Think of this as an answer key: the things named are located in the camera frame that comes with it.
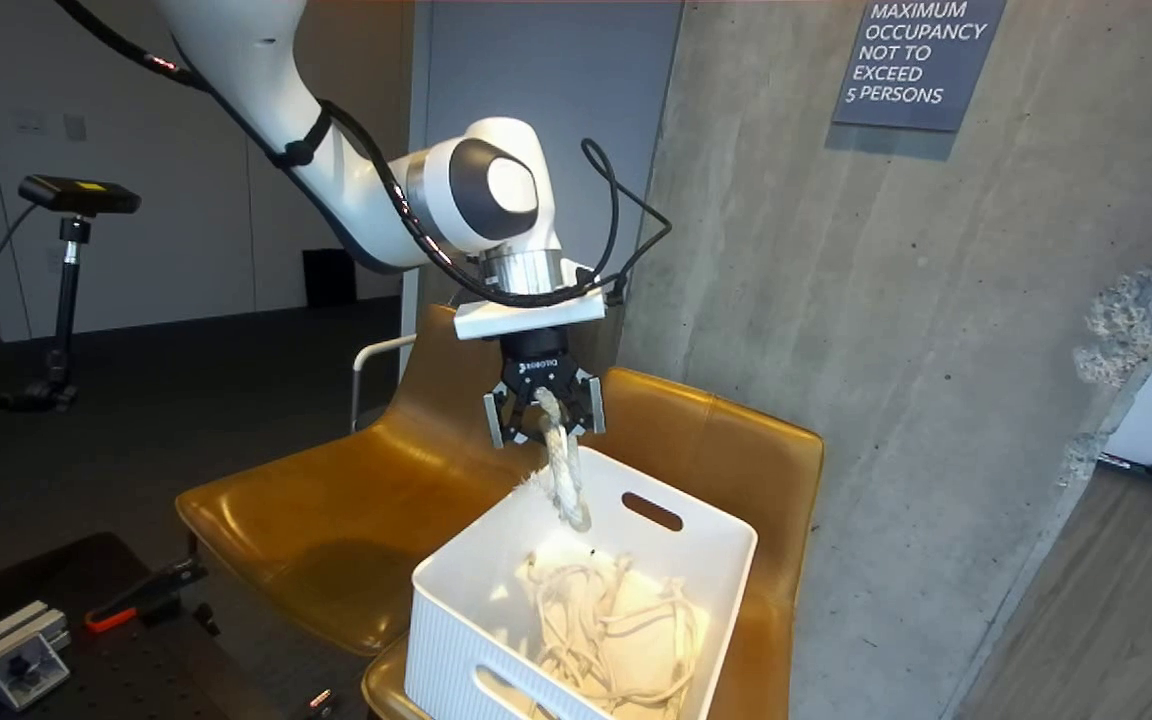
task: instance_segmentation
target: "basket handle hole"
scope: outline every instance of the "basket handle hole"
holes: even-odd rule
[[[494,672],[489,665],[474,668],[474,678],[479,682],[485,694],[494,694],[499,709],[515,713],[515,714],[555,714],[548,713],[539,699],[532,699],[530,691],[520,691],[512,678],[504,678],[499,672]]]
[[[619,505],[626,505],[627,513],[635,513],[635,516],[645,516],[645,518],[668,527],[668,530],[682,530],[682,527],[683,527],[683,516],[682,516],[682,513],[661,509],[661,505],[651,505],[651,498],[642,496],[642,492],[619,492]]]

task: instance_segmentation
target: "concrete pillar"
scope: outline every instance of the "concrete pillar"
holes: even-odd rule
[[[1152,4],[1008,0],[956,136],[832,130],[861,0],[691,0],[619,360],[829,440],[802,720],[952,714],[1152,366]]]

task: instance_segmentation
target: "chair backrest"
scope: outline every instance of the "chair backrest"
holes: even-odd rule
[[[825,440],[724,397],[614,366],[608,431],[587,443],[700,496],[760,530],[758,577],[798,591]]]
[[[496,341],[456,341],[451,308],[428,302],[415,327],[410,373],[372,431],[411,435],[433,457],[470,468],[536,468],[539,446],[494,446],[485,392],[499,379]]]
[[[614,366],[587,443],[760,530],[714,714],[788,714],[791,628],[825,468],[821,435],[724,397]]]

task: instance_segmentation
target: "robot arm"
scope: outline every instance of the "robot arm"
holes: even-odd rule
[[[600,431],[600,385],[572,364],[564,327],[606,316],[608,278],[560,251],[543,146],[524,121],[489,114],[444,143],[383,160],[347,112],[300,79],[295,27],[310,0],[156,0],[188,69],[128,42],[81,0],[55,4],[120,55],[214,90],[320,204],[361,262],[436,262],[470,288],[475,299],[456,308],[456,334],[496,334],[504,354],[499,385],[485,397],[496,443],[543,435],[532,420],[539,397],[564,405],[570,431]],[[606,160],[591,165],[631,196]],[[456,251],[485,258],[489,274],[456,266]]]

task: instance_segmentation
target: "maximum occupancy sign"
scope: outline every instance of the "maximum occupancy sign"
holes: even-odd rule
[[[1004,0],[870,0],[838,122],[956,130]]]

